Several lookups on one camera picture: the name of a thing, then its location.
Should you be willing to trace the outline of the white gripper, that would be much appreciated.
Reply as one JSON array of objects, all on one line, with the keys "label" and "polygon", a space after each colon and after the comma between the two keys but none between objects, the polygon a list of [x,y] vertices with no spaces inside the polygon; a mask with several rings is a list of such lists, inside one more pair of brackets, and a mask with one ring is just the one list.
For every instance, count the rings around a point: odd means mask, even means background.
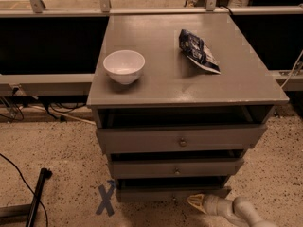
[{"label": "white gripper", "polygon": [[187,202],[202,213],[206,212],[211,216],[233,215],[232,201],[215,195],[191,195],[187,198]]}]

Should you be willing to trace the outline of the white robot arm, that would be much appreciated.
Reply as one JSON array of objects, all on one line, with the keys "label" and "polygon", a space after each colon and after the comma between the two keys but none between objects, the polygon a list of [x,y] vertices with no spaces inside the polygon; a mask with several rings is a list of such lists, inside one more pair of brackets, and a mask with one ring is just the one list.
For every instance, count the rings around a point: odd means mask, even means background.
[{"label": "white robot arm", "polygon": [[227,200],[210,194],[196,194],[189,196],[187,202],[204,214],[225,218],[236,227],[278,227],[264,219],[244,197]]}]

